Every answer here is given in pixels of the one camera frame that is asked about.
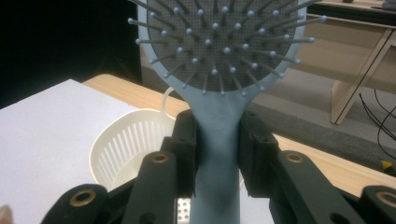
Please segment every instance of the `brass insert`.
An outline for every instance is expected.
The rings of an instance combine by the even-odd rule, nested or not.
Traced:
[[[96,198],[96,192],[93,189],[82,189],[73,195],[69,203],[73,207],[81,207],[91,203]]]
[[[162,162],[168,161],[169,158],[166,155],[164,155],[164,154],[158,154],[158,155],[153,156],[151,158],[151,160],[154,161],[154,162],[162,163]]]
[[[303,162],[303,160],[304,160],[303,157],[301,157],[298,154],[294,154],[294,153],[290,153],[290,154],[286,155],[286,159],[288,159],[288,161],[292,161],[292,162],[296,162],[296,163]]]
[[[375,196],[382,202],[396,208],[396,195],[387,191],[379,191]]]

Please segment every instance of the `wooden table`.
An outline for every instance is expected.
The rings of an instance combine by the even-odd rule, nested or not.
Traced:
[[[163,98],[162,93],[111,75],[94,77],[84,82],[84,84],[140,108],[160,109]],[[170,97],[166,102],[166,111],[173,117],[186,109],[189,109],[189,106],[178,99]],[[360,197],[362,189],[370,185],[384,185],[396,189],[396,178],[394,177],[291,141],[282,136],[275,135],[275,137],[282,150],[294,150],[304,153],[333,185],[355,196]]]

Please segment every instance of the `wooden furniture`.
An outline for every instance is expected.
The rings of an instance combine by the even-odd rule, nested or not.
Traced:
[[[85,85],[113,96],[130,105],[141,108],[160,109],[163,95],[132,82],[101,75],[84,82]],[[170,97],[166,103],[167,112],[175,117],[189,106],[178,99]],[[291,141],[276,135],[282,150],[299,151],[307,155],[337,188],[360,196],[365,186],[384,185],[396,189],[396,178],[381,174],[351,161],[346,161],[312,147]]]
[[[297,58],[302,63],[291,68],[336,80],[332,87],[332,123],[342,122],[363,87],[396,93],[396,25],[379,23],[392,15],[372,9],[381,5],[381,1],[355,0],[348,4],[323,0],[314,6],[321,6],[325,15],[329,9],[331,16],[325,23],[306,26],[304,35],[316,41],[300,46]],[[345,19],[348,13],[351,19]],[[364,13],[384,18],[370,21]]]

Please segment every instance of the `screw hole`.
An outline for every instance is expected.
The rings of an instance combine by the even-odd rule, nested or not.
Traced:
[[[292,162],[296,162],[296,163],[303,162],[303,160],[304,160],[303,157],[301,157],[300,155],[293,154],[293,153],[286,155],[286,159],[288,159],[288,161],[292,161]]]
[[[158,154],[158,155],[155,155],[155,156],[152,158],[152,161],[161,163],[161,162],[166,162],[166,161],[168,161],[168,159],[169,159],[169,158],[168,158],[166,155]]]
[[[337,213],[330,214],[330,220],[335,224],[349,224],[349,220]]]
[[[396,195],[387,191],[379,191],[376,194],[376,197],[382,202],[391,207],[396,208]]]
[[[95,198],[96,192],[93,189],[83,189],[75,193],[69,203],[74,207],[81,207],[91,203]]]

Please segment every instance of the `dark background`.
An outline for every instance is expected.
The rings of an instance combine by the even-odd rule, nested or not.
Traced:
[[[72,78],[141,83],[135,4],[127,0],[0,3],[0,108]]]

